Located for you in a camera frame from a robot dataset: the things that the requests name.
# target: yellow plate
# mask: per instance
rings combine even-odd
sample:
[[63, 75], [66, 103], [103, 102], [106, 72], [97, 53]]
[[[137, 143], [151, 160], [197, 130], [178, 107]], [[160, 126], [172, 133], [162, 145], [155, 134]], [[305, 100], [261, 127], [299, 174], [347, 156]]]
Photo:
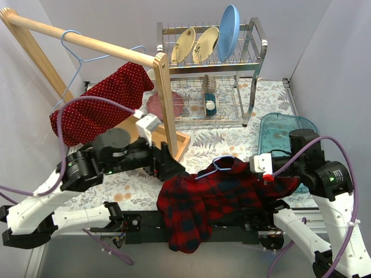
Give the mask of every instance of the yellow plate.
[[173, 48], [172, 64], [179, 64], [187, 58], [195, 40], [196, 31], [193, 28], [188, 28], [180, 35]]
[[219, 39], [219, 29], [211, 27], [207, 29], [197, 40], [193, 48], [193, 61], [200, 64], [213, 53]]

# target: clothes hanger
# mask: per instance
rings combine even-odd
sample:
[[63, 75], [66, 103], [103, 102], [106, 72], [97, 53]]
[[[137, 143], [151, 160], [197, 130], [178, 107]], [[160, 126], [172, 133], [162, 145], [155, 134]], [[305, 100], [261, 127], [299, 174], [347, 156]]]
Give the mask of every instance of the clothes hanger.
[[222, 155], [222, 156], [219, 156], [218, 158], [214, 158], [213, 159], [213, 164], [214, 164], [214, 167], [215, 167], [215, 170], [209, 172], [209, 173], [206, 173], [200, 177], [197, 177], [196, 180], [199, 180], [200, 178], [203, 178], [203, 177], [206, 177], [208, 175], [211, 175], [211, 174], [214, 174], [216, 171], [228, 171], [228, 170], [232, 170], [232, 168], [219, 168], [219, 166], [216, 164], [216, 162], [219, 160], [219, 159], [222, 159], [222, 158], [233, 158], [235, 159], [234, 156], [232, 155]]
[[[96, 57], [96, 58], [92, 58], [92, 59], [88, 59], [88, 60], [83, 60], [83, 59], [81, 59], [79, 56], [77, 56], [77, 55], [76, 55], [76, 54], [75, 54], [71, 49], [69, 49], [69, 48], [64, 44], [64, 41], [63, 41], [64, 36], [65, 36], [67, 33], [69, 33], [69, 32], [73, 32], [73, 33], [76, 33], [76, 34], [81, 35], [81, 33], [77, 32], [77, 31], [75, 31], [75, 30], [67, 30], [67, 31], [65, 31], [65, 32], [62, 34], [62, 36], [60, 37], [60, 42], [61, 42], [61, 44], [63, 45], [63, 47], [64, 47], [66, 50], [68, 50], [68, 51], [69, 51], [73, 56], [75, 56], [75, 58], [79, 61], [80, 66], [79, 66], [79, 68], [76, 70], [74, 77], [72, 77], [70, 84], [68, 84], [68, 86], [66, 87], [65, 91], [63, 92], [62, 99], [61, 99], [60, 101], [57, 102], [57, 104], [53, 107], [53, 109], [52, 109], [52, 111], [50, 112], [50, 114], [52, 114], [52, 113], [55, 111], [55, 109], [57, 108], [57, 106], [58, 106], [60, 103], [63, 103], [63, 102], [64, 102], [64, 98], [65, 98], [65, 96], [66, 96], [66, 92], [68, 91], [68, 89], [69, 89], [70, 86], [72, 85], [73, 81], [75, 80], [77, 74], [78, 74], [79, 71], [81, 70], [82, 63], [87, 63], [87, 62], [96, 61], [96, 60], [99, 60], [99, 59], [103, 59], [103, 58], [110, 57], [110, 55], [104, 55], [104, 56], [101, 56], [101, 57]], [[131, 48], [131, 50], [135, 50], [135, 49], [138, 49], [138, 48], [140, 48], [140, 47], [143, 48], [143, 53], [145, 53], [145, 52], [146, 52], [146, 48], [145, 48], [143, 45], [138, 45], [138, 46], [136, 46], [136, 47], [133, 47], [133, 48]]]

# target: dish rack frame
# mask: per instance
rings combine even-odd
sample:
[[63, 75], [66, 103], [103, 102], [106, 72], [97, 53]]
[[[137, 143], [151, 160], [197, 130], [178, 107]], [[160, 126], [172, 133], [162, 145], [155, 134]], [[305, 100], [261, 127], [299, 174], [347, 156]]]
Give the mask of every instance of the dish rack frame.
[[[236, 47], [232, 56], [226, 61], [218, 61], [216, 51], [214, 50], [214, 52], [200, 64], [193, 62], [191, 53], [181, 63], [172, 64], [171, 51], [173, 49], [173, 45], [175, 45], [177, 41], [178, 35], [180, 36], [188, 28], [193, 28], [196, 31], [196, 34], [200, 35], [210, 27], [219, 28], [219, 25], [218, 23], [216, 23], [216, 25], [211, 25], [210, 23], [208, 25], [204, 25], [202, 23], [201, 26], [197, 26], [197, 23], [195, 23], [194, 26], [183, 26], [183, 24], [181, 24], [180, 27], [168, 26], [167, 28], [164, 28], [162, 22], [159, 22], [157, 23], [157, 52], [166, 53], [168, 56], [170, 81], [172, 81], [172, 83], [177, 82], [180, 79], [187, 83], [194, 83], [195, 81], [201, 82], [202, 78], [200, 78], [199, 74], [208, 74], [211, 72], [235, 72], [233, 75], [228, 74], [229, 77], [216, 76], [216, 79], [218, 80], [223, 77], [232, 79], [232, 88], [235, 89], [237, 93], [235, 98], [237, 101], [239, 101], [237, 106], [240, 106], [241, 109], [241, 120], [210, 120], [209, 117], [204, 117], [202, 120], [198, 119], [197, 124], [219, 123], [231, 125], [239, 123], [242, 124], [243, 127], [247, 127], [254, 109], [257, 80], [259, 78], [268, 48], [268, 41], [265, 36], [265, 32], [261, 26], [259, 18], [252, 17], [249, 23], [244, 21], [243, 24], [240, 24], [238, 46]], [[246, 114], [243, 111], [241, 94], [238, 87], [242, 71], [254, 71], [250, 87], [249, 106]], [[181, 74], [187, 75], [187, 77], [174, 77], [174, 75]], [[193, 119], [184, 120], [176, 118], [175, 122], [190, 123], [192, 120]]]

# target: transparent blue tray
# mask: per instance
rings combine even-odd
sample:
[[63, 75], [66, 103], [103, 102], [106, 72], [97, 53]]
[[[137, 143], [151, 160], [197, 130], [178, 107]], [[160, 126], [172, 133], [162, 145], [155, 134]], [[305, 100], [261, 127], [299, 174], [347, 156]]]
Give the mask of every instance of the transparent blue tray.
[[[303, 117], [289, 116], [281, 113], [269, 113], [260, 122], [258, 154], [281, 149], [290, 152], [289, 132], [296, 129], [312, 129], [318, 132], [315, 125]], [[285, 155], [282, 152], [273, 152], [272, 156]], [[301, 184], [296, 193], [306, 193], [309, 189]]]

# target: red and black plaid shirt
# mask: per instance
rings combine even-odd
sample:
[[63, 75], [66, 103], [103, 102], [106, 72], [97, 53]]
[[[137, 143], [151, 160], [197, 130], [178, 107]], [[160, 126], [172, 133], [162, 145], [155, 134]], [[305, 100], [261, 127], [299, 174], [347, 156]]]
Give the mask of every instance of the red and black plaid shirt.
[[249, 164], [237, 158], [222, 158], [217, 164], [231, 170], [196, 180], [195, 177], [215, 169], [211, 164], [198, 175], [184, 173], [163, 184], [157, 208], [165, 219], [171, 250], [193, 253], [210, 238], [209, 221], [243, 207], [262, 208], [291, 195], [300, 184], [298, 178], [276, 178], [264, 185], [250, 172]]

